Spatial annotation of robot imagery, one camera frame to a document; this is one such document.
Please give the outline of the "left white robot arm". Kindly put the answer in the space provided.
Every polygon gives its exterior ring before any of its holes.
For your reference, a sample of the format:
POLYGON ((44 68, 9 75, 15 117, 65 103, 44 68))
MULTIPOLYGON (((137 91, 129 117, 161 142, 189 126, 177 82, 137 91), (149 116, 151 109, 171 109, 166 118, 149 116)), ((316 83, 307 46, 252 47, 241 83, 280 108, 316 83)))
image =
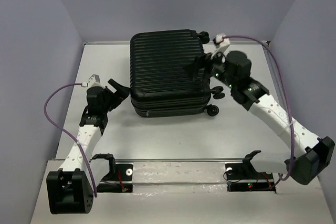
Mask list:
POLYGON ((116 162, 112 154, 94 154, 94 148, 102 138, 108 124, 108 113, 116 109, 130 94, 130 88, 113 79, 102 86, 99 76, 92 75, 80 83, 86 89, 85 106, 77 135, 59 126, 74 144, 64 162, 46 178, 49 209, 57 214, 87 214, 97 197, 97 185, 116 174, 116 162))

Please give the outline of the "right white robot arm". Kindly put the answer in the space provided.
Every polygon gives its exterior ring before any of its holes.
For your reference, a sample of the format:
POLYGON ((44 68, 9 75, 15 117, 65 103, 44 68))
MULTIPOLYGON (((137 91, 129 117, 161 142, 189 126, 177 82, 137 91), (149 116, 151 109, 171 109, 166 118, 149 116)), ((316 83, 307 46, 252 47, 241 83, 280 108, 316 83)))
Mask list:
POLYGON ((234 101, 263 121, 290 149, 286 155, 261 150, 246 155, 241 166, 246 177, 277 173, 281 180, 291 177, 307 185, 329 165, 334 141, 317 136, 293 119, 290 109, 283 109, 269 90, 250 76, 251 61, 243 52, 202 54, 183 69, 192 80, 203 70, 205 80, 214 77, 229 87, 234 101))

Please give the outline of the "black hard-shell suitcase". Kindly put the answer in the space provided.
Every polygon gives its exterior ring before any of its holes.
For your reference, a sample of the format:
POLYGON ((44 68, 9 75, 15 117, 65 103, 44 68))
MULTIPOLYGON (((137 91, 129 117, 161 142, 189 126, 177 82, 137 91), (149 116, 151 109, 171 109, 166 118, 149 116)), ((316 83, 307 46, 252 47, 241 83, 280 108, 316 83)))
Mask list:
POLYGON ((209 103, 222 99, 222 86, 210 88, 200 70, 195 78, 183 69, 202 56, 209 34, 190 29, 144 32, 130 40, 130 89, 135 112, 143 118, 195 115, 216 116, 209 103))

